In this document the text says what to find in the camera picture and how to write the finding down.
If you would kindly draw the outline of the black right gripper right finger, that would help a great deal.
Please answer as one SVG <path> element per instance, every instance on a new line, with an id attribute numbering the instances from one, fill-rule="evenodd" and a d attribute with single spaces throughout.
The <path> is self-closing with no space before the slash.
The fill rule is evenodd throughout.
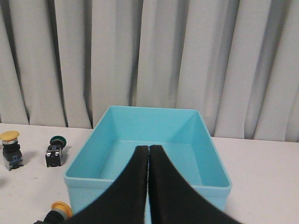
<path id="1" fill-rule="evenodd" d="M 236 224 L 196 192 L 161 145 L 150 146 L 148 193 L 153 224 Z"/>

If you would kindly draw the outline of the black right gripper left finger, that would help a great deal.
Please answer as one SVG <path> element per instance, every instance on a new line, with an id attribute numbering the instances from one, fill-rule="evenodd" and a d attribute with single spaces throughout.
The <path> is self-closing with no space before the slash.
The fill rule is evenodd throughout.
<path id="1" fill-rule="evenodd" d="M 71 224 L 143 224 L 149 147 L 137 146 L 117 179 L 78 214 Z"/>

